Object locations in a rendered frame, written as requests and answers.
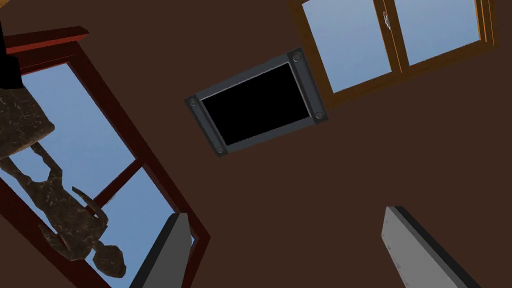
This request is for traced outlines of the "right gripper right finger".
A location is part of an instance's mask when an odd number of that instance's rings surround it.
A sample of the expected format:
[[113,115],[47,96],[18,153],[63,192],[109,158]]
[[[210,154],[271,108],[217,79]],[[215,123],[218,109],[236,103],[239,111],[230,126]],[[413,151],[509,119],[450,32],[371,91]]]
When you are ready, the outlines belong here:
[[386,207],[381,238],[405,288],[481,288],[403,206]]

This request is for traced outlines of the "dark red wooden window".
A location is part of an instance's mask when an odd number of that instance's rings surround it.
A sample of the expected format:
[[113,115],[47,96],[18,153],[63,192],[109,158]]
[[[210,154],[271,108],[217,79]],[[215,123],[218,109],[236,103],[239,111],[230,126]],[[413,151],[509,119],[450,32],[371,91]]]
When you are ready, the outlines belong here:
[[56,130],[43,147],[63,169],[63,184],[81,187],[113,216],[104,237],[128,245],[135,278],[142,254],[170,211],[186,213],[194,239],[181,288],[192,288],[210,234],[112,94],[79,41],[80,26],[0,38],[0,51],[18,58],[35,98],[49,109]]

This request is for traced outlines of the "grey framed black television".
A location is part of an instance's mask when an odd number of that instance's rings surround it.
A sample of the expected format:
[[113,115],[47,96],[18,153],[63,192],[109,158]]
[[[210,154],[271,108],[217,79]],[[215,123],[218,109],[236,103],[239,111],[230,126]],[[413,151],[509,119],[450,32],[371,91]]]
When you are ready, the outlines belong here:
[[301,47],[184,102],[219,157],[328,119]]

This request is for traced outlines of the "brown human figure statue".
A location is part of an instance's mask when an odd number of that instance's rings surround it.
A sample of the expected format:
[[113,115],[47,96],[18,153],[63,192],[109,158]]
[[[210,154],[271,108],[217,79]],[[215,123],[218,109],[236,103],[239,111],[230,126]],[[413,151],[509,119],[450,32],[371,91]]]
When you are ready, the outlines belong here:
[[[76,187],[72,193],[65,190],[62,169],[40,144],[54,129],[26,88],[0,88],[0,170],[17,180],[48,219],[51,228],[40,226],[40,230],[50,247],[69,261],[84,260],[94,252],[93,263],[99,271],[122,278],[127,269],[122,251],[101,242],[108,227],[107,215]],[[49,168],[45,181],[32,180],[11,160],[13,154],[26,148],[31,148]]]

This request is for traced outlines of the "light brown wooden window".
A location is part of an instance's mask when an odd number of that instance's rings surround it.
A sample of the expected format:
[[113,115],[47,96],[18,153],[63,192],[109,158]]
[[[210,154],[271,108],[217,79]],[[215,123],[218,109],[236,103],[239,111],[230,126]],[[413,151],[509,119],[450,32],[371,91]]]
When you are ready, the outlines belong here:
[[303,5],[307,2],[308,0],[287,0],[287,5],[293,23],[297,28],[302,48],[308,58],[312,77],[327,109],[335,108],[348,100],[486,53],[499,45],[497,28],[494,24],[496,0],[470,0],[475,8],[474,18],[478,40],[412,64],[404,41],[396,0],[371,0],[390,71],[373,79],[335,91],[331,85],[332,81],[328,78],[325,62],[321,59],[311,24],[306,17]]

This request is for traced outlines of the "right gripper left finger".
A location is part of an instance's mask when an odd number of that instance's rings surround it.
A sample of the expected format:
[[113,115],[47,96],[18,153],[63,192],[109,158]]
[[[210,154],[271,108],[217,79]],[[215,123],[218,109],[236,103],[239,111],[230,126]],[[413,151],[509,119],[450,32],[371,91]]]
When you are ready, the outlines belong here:
[[188,214],[171,214],[129,288],[181,288],[192,244]]

